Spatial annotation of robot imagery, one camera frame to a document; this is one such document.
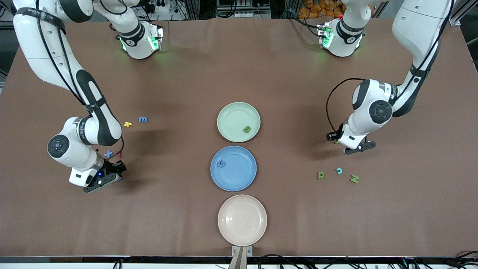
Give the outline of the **blue plate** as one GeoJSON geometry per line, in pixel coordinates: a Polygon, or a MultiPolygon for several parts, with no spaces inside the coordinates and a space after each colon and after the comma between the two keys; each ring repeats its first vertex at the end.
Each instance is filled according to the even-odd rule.
{"type": "Polygon", "coordinates": [[[225,191],[242,191],[252,184],[257,174],[254,155],[241,146],[231,145],[219,150],[212,158],[210,175],[213,182],[225,191]],[[225,160],[225,167],[218,167],[225,160]]]}

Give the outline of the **green plate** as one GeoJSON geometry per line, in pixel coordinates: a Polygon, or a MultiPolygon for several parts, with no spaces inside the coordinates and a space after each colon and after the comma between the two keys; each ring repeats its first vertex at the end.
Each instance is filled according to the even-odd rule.
{"type": "Polygon", "coordinates": [[[226,139],[243,143],[253,139],[261,128],[261,116],[258,110],[246,102],[233,102],[222,108],[217,116],[217,129],[226,139]],[[249,133],[243,128],[251,127],[249,133]]]}

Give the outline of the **brown table cover sheet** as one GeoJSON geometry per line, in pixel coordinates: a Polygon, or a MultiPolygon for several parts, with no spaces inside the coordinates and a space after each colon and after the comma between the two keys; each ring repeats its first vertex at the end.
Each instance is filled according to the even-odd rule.
{"type": "Polygon", "coordinates": [[[243,143],[258,172],[243,194],[265,206],[254,255],[456,256],[478,250],[478,73],[458,27],[408,114],[344,155],[326,141],[326,99],[347,78],[403,82],[412,57],[392,20],[371,20],[351,57],[321,50],[289,20],[161,22],[164,51],[130,58],[107,23],[67,25],[67,39],[124,128],[121,182],[92,194],[68,181],[47,143],[86,111],[39,80],[18,51],[0,94],[0,256],[226,256],[215,153],[232,145],[220,110],[253,105],[261,128],[243,143]],[[139,123],[147,117],[147,123],[139,123]],[[341,167],[343,173],[336,174],[341,167]],[[317,173],[325,177],[317,180],[317,173]],[[357,175],[357,184],[350,181],[357,175]]]}

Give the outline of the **beige plate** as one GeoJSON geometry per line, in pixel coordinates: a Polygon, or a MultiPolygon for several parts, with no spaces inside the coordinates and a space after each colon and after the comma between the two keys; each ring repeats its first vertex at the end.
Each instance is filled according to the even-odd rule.
{"type": "Polygon", "coordinates": [[[234,246],[248,247],[257,243],[267,229],[267,212],[263,204],[250,195],[227,199],[217,216],[222,237],[234,246]]]}

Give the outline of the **pile of orange objects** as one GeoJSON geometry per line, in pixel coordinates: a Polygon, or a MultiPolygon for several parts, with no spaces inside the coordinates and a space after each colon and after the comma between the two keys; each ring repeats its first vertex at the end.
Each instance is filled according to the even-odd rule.
{"type": "Polygon", "coordinates": [[[346,9],[347,6],[341,0],[302,0],[302,7],[299,9],[297,17],[301,20],[324,16],[340,18],[346,9]]]}

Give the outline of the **long white power strip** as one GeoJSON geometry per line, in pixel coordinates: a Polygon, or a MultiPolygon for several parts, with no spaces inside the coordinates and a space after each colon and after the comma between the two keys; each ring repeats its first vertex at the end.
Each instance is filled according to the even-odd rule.
{"type": "Polygon", "coordinates": [[[235,12],[233,17],[271,19],[271,14],[268,10],[246,10],[235,12]]]}

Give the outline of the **tan mounting pole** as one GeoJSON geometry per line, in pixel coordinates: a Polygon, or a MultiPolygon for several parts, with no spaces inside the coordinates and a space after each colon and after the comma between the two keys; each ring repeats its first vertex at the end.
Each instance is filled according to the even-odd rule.
{"type": "Polygon", "coordinates": [[[228,269],[246,269],[248,259],[248,249],[246,246],[237,247],[234,251],[232,260],[228,269]]]}

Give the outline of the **black electronics box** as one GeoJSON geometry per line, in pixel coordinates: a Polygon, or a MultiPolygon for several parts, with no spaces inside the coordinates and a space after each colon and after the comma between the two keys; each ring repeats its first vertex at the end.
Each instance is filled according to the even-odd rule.
{"type": "Polygon", "coordinates": [[[214,0],[217,10],[234,11],[234,10],[256,10],[269,9],[272,0],[214,0]]]}

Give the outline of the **white power strip with plugs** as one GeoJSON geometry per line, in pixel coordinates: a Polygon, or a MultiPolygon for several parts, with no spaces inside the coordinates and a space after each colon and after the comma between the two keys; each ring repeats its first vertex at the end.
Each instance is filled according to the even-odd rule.
{"type": "Polygon", "coordinates": [[[148,14],[169,13],[174,8],[171,0],[143,0],[142,7],[148,14]]]}

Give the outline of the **black table edge rail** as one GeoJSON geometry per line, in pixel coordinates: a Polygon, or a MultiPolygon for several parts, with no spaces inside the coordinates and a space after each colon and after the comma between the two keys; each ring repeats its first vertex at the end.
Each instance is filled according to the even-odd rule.
{"type": "MultiPolygon", "coordinates": [[[[186,263],[186,264],[225,264],[232,260],[230,256],[0,256],[0,263],[186,263]]],[[[265,255],[248,258],[252,264],[279,262],[280,264],[395,264],[396,267],[412,266],[414,264],[478,266],[478,251],[468,252],[456,257],[400,257],[400,256],[280,256],[265,255]]]]}

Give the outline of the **aluminium frame post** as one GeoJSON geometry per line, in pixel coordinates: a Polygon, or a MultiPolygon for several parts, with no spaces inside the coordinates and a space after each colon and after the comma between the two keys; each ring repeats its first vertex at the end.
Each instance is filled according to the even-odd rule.
{"type": "Polygon", "coordinates": [[[478,0],[455,0],[449,17],[449,24],[460,26],[461,19],[475,7],[478,7],[478,0]]]}

